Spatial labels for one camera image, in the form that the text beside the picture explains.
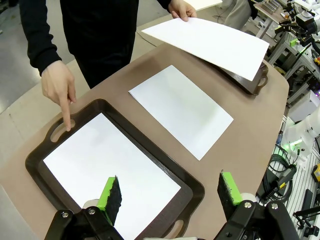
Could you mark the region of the person's left hand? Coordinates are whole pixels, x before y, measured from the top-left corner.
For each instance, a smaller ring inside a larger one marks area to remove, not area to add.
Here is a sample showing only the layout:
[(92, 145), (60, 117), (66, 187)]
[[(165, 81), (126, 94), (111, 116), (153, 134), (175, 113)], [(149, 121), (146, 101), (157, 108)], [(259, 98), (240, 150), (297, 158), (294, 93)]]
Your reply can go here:
[(174, 19), (181, 19), (187, 22), (189, 18), (196, 18), (196, 10), (184, 0), (171, 0), (168, 4), (168, 11)]

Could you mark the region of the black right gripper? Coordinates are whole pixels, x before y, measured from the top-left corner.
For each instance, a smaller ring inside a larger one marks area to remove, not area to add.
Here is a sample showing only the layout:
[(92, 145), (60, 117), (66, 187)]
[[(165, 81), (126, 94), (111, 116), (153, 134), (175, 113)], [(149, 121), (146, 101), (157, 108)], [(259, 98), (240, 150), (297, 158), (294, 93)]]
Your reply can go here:
[(297, 38), (290, 41), (290, 46), (301, 45), (307, 47), (313, 42), (312, 34), (317, 32), (317, 24), (314, 16), (297, 16), (297, 23), (291, 21), (280, 21), (278, 27), (274, 29), (275, 33), (298, 32)]

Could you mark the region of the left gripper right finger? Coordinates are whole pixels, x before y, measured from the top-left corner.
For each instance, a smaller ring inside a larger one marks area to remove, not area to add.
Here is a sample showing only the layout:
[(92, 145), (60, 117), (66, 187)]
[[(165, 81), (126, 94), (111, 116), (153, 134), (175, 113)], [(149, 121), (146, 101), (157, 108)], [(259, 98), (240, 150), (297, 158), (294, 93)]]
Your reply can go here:
[(226, 223), (216, 240), (298, 240), (291, 217), (280, 201), (263, 206), (243, 199), (230, 172), (219, 174), (217, 193)]

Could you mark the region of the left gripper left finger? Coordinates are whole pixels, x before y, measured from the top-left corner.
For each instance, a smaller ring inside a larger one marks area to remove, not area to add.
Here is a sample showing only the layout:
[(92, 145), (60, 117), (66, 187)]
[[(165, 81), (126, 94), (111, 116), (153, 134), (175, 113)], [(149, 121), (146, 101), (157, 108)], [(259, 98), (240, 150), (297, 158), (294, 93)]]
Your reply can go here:
[(122, 240), (115, 229), (122, 194), (117, 176), (109, 177), (96, 205), (78, 213), (62, 209), (55, 213), (46, 240)]

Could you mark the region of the person's right hand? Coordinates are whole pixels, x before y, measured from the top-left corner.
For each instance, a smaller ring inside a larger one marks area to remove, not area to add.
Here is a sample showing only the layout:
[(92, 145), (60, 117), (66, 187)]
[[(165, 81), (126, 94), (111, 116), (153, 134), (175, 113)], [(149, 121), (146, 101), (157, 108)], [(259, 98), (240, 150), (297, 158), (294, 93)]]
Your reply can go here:
[(70, 104), (77, 100), (74, 75), (61, 60), (57, 60), (42, 72), (41, 86), (43, 95), (59, 105), (65, 128), (70, 131)]

